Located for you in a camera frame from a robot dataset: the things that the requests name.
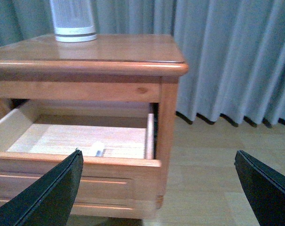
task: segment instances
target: nightstand top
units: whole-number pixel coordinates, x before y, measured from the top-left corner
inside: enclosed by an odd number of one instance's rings
[[[0,71],[13,69],[180,76],[188,67],[170,35],[111,34],[98,35],[93,41],[66,43],[47,34],[0,47]]]

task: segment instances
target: curtain fold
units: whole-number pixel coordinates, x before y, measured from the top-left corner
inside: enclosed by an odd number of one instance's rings
[[[190,66],[177,110],[194,120],[285,120],[285,0],[92,0],[98,33],[174,36]],[[0,0],[0,46],[53,32],[48,0]]]

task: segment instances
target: white container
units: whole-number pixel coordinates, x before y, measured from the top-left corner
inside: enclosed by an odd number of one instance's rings
[[[96,39],[90,0],[50,0],[55,37],[62,42]]]

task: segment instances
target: wooden drawer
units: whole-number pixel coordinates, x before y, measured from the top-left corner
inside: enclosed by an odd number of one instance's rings
[[[30,101],[0,120],[0,206],[77,147],[83,150],[84,167],[72,214],[153,217],[161,162],[153,159],[153,115],[148,105],[66,106]],[[96,140],[105,144],[104,157],[89,156]]]

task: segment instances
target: laminate floor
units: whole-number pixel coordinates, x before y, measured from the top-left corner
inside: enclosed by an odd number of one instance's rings
[[[285,126],[175,118],[164,204],[151,220],[71,216],[68,226],[258,226],[234,167],[244,150],[285,175]]]

